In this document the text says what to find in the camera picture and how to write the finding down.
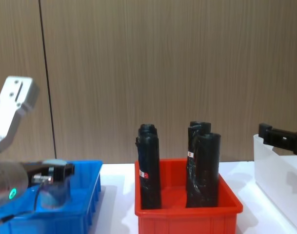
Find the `wooden wall panel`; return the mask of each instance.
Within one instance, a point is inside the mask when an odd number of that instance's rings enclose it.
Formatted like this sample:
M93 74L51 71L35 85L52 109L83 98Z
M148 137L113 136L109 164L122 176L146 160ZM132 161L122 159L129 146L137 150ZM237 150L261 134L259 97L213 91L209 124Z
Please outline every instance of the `wooden wall panel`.
M260 122L297 130L297 0L41 4L58 157L133 162L141 123L186 157L203 120L251 160Z
M35 79L40 95L32 113L19 126L11 147L0 160L54 158L52 125L36 0L0 0L0 92L8 76Z

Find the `white table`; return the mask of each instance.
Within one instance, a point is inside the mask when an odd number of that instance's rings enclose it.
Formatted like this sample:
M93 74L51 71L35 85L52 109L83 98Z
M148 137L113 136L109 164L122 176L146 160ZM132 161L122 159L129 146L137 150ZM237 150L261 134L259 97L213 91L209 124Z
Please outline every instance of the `white table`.
M254 180L253 162L222 162L219 172L244 206L237 234L297 234ZM101 194L90 234L138 234L134 214L134 164L105 164Z

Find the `green led light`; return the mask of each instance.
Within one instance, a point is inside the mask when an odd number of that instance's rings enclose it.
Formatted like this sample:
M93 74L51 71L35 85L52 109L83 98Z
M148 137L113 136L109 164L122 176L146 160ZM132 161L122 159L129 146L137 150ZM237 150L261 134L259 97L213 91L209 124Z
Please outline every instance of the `green led light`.
M10 192L10 195L8 196L8 198L11 200L13 199L15 196L16 196L16 193L17 193L17 189L16 188L13 188Z

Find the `black cylindrical object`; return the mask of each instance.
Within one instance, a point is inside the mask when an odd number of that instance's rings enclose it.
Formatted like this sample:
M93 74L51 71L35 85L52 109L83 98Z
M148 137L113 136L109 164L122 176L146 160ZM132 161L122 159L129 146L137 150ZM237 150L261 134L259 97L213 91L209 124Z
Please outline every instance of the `black cylindrical object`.
M187 197L187 207L218 205L218 164L221 135L198 135L195 147L195 190Z
M153 124L142 124L136 138L142 209L161 208L159 139Z
M188 152L187 152L187 164L186 164L186 191L189 188L193 189L195 182L195 158L194 158L194 147L195 147L195 136L209 134L211 131L211 123L191 121L190 127L188 128Z

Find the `red label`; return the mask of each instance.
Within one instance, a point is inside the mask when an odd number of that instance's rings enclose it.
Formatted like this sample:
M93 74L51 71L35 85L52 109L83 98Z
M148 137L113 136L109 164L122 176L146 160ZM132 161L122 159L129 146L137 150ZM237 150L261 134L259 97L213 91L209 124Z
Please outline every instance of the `red label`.
M192 152L187 152L187 156L189 156L189 157L194 157L194 153L192 153Z
M146 172L142 172L141 170L139 171L139 176L148 179L148 174Z

